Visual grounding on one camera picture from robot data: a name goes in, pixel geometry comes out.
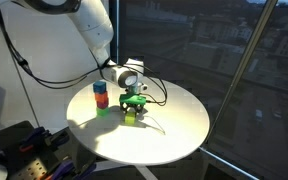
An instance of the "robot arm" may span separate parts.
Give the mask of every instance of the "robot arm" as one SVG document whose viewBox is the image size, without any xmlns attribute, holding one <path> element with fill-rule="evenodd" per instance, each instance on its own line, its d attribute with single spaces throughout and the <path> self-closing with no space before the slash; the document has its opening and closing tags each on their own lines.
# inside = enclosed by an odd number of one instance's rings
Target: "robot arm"
<svg viewBox="0 0 288 180">
<path fill-rule="evenodd" d="M 0 0 L 0 5 L 7 1 L 9 0 Z M 127 64 L 143 65 L 143 62 L 129 59 L 124 67 L 118 67 L 110 60 L 107 50 L 113 38 L 113 28 L 101 0 L 13 0 L 12 2 L 41 13 L 67 14 L 84 38 L 98 66 L 105 67 L 101 73 L 103 78 L 117 86 L 138 92 L 143 68 Z"/>
</svg>

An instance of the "white wall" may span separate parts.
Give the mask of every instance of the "white wall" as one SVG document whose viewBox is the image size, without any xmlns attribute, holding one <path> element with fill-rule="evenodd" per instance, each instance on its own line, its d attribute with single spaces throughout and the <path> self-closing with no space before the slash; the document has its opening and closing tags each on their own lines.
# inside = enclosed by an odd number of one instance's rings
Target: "white wall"
<svg viewBox="0 0 288 180">
<path fill-rule="evenodd" d="M 68 80 L 96 67 L 87 45 L 66 15 L 44 15 L 12 3 L 3 4 L 1 9 L 14 45 L 29 61 L 36 76 L 53 81 Z M 66 107 L 74 94 L 99 79 L 96 73 L 73 88 L 51 90 L 20 72 L 40 125 L 51 132 L 67 126 Z M 25 119 L 36 126 L 1 32 L 0 86 L 6 91 L 0 128 Z"/>
</svg>

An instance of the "round white table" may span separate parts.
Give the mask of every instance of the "round white table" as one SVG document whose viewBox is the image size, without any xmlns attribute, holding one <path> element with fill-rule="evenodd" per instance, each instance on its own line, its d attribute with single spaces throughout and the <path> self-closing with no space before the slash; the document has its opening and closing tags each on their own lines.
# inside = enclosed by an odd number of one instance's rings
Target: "round white table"
<svg viewBox="0 0 288 180">
<path fill-rule="evenodd" d="M 125 89 L 107 82 L 110 112 L 97 117 L 93 85 L 86 86 L 69 103 L 70 130 L 94 154 L 118 163 L 159 165 L 186 157 L 205 140 L 209 117 L 203 104 L 190 92 L 163 82 L 168 92 L 167 104 L 147 103 L 132 126 L 125 125 L 125 115 L 119 109 L 119 96 Z M 144 77 L 143 83 L 148 85 L 145 93 L 157 101 L 164 100 L 163 92 L 151 80 Z"/>
</svg>

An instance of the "blue block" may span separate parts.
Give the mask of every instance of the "blue block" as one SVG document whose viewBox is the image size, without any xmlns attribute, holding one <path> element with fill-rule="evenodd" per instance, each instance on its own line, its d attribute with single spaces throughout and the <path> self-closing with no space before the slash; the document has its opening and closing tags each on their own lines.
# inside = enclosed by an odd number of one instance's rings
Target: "blue block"
<svg viewBox="0 0 288 180">
<path fill-rule="evenodd" d="M 106 82 L 104 81 L 96 81 L 93 84 L 93 91 L 98 94 L 103 94 L 106 92 Z"/>
</svg>

